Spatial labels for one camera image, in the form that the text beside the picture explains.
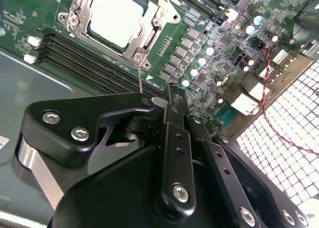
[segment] screw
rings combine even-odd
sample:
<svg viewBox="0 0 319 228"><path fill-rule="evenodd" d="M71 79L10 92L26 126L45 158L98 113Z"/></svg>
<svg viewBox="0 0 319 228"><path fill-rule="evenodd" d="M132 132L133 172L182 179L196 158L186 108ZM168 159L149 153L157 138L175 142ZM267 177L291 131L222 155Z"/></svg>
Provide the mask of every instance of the screw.
<svg viewBox="0 0 319 228"><path fill-rule="evenodd" d="M61 117L59 114L55 112L46 112L42 115L42 119L44 122L49 124L57 124L61 121Z"/></svg>
<svg viewBox="0 0 319 228"><path fill-rule="evenodd" d="M219 137L224 143L229 143L229 140L224 135L219 134Z"/></svg>
<svg viewBox="0 0 319 228"><path fill-rule="evenodd" d="M140 54L135 54L134 60L135 60L136 62L141 61L141 59L142 59L142 56L141 56Z"/></svg>
<svg viewBox="0 0 319 228"><path fill-rule="evenodd" d="M70 18L70 25L71 26L76 26L79 24L79 18L77 16L72 16Z"/></svg>
<svg viewBox="0 0 319 228"><path fill-rule="evenodd" d="M151 104L152 104L152 102L148 98L145 98L145 97L142 97L141 101L147 106L151 106Z"/></svg>
<svg viewBox="0 0 319 228"><path fill-rule="evenodd" d="M241 207L240 208L240 215L241 218L251 227L255 226L255 218L253 217L253 215L249 212L249 210L247 210L246 208Z"/></svg>
<svg viewBox="0 0 319 228"><path fill-rule="evenodd" d="M197 123L197 124L200 124L201 121L197 118L197 117L193 117L194 121Z"/></svg>
<svg viewBox="0 0 319 228"><path fill-rule="evenodd" d="M71 137L74 140L85 142L86 140L89 139L89 132L83 127L76 127L72 129Z"/></svg>
<svg viewBox="0 0 319 228"><path fill-rule="evenodd" d="M294 218L292 218L292 216L287 212L287 211L283 211L284 217L286 218L286 220L291 224L291 225L295 225L295 220Z"/></svg>
<svg viewBox="0 0 319 228"><path fill-rule="evenodd" d="M5 30L2 27L0 27L0 36L5 36Z"/></svg>
<svg viewBox="0 0 319 228"><path fill-rule="evenodd" d="M171 109L173 110L173 112L175 112L175 113L179 113L179 111L178 111L177 107L172 106L172 107L171 107Z"/></svg>
<svg viewBox="0 0 319 228"><path fill-rule="evenodd" d="M308 221L304 216L302 216L299 212L296 212L296 216L304 226L308 226Z"/></svg>
<svg viewBox="0 0 319 228"><path fill-rule="evenodd" d="M188 201L188 192L186 188L181 185L173 186L173 194L182 203Z"/></svg>

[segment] black mounting arm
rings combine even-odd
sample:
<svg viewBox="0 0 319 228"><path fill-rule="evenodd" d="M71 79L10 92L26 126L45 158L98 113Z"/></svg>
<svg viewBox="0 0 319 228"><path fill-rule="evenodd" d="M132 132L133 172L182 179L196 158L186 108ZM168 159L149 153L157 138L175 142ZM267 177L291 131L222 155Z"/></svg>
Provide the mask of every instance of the black mounting arm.
<svg viewBox="0 0 319 228"><path fill-rule="evenodd" d="M128 93L26 109L12 168L48 198L48 227L307 227L232 139L211 140L183 90L169 85L163 98ZM134 151L88 172L95 151L123 146Z"/></svg>

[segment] motherboard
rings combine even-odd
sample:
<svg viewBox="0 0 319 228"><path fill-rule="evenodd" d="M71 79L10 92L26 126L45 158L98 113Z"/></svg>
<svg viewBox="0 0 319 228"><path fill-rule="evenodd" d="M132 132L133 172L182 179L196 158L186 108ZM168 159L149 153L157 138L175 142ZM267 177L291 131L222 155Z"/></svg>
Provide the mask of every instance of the motherboard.
<svg viewBox="0 0 319 228"><path fill-rule="evenodd" d="M0 45L92 94L184 89L213 129L260 108L309 0L0 0Z"/></svg>

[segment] ventilation grille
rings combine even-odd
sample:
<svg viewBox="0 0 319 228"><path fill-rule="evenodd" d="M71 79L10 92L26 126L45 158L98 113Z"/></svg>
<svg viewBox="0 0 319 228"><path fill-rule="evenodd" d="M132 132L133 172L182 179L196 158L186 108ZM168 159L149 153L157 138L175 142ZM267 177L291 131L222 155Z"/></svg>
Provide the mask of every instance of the ventilation grille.
<svg viewBox="0 0 319 228"><path fill-rule="evenodd" d="M314 63L266 113L280 134L319 153L319 64ZM296 205L319 193L319 158L282 142L263 116L237 141Z"/></svg>

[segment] red and black wire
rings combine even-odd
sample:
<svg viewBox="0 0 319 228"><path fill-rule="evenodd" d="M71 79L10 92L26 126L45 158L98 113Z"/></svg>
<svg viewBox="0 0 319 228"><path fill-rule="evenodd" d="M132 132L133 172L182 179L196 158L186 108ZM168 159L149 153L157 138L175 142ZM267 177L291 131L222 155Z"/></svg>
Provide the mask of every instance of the red and black wire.
<svg viewBox="0 0 319 228"><path fill-rule="evenodd" d="M278 136L281 140L285 141L286 143L288 143L290 146L292 147L296 147L298 148L299 150L302 150L302 151L306 151L308 153L311 153L311 154L315 154L317 156L319 156L319 153L316 153L314 152L313 150L311 149L306 149L304 147L301 147L301 146L298 146L297 144L295 144L294 142L292 142L291 140L287 139L286 137L282 136L275 128L274 126L271 124L271 122L269 121L268 117L267 117L267 114L266 114L266 110L265 110L265 103L266 103L266 100L267 100L267 97L266 97L266 90L267 90L267 82L268 82L268 78L270 76L270 69L271 69L271 59L270 59L270 51L268 49L268 46L265 45L265 51L266 51L266 60L267 60L267 67L266 67L266 75L265 75L265 78L264 78L264 89L263 89L263 98L262 98L262 101L261 101L261 107L262 107L262 113L264 115L264 118L266 120L266 122L268 123L269 127L273 130L273 132L276 134L276 136Z"/></svg>

